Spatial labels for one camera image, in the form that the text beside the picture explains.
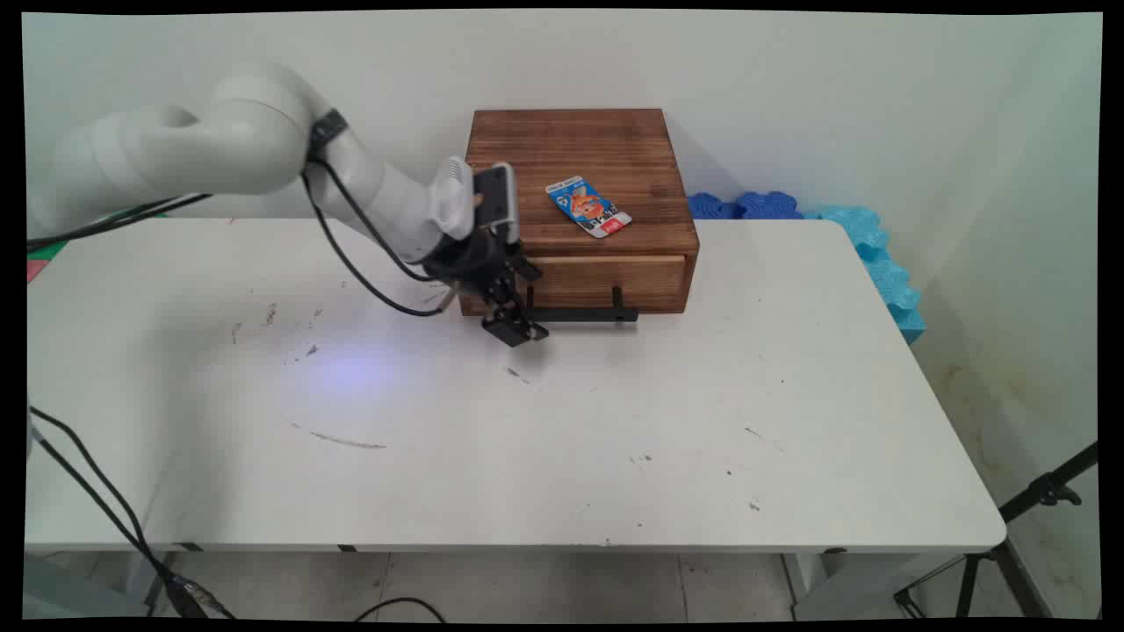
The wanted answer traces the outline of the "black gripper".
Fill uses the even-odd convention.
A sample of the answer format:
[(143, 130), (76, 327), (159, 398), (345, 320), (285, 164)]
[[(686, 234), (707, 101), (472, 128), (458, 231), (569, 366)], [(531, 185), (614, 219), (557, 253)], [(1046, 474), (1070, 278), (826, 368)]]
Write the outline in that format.
[(469, 240), (442, 240), (424, 260), (424, 271), (457, 291), (480, 298), (488, 307), (481, 326), (509, 347), (545, 340), (550, 332), (533, 319), (518, 294), (518, 283), (536, 283), (542, 270), (526, 256), (522, 240), (509, 241), (506, 231), (475, 231)]

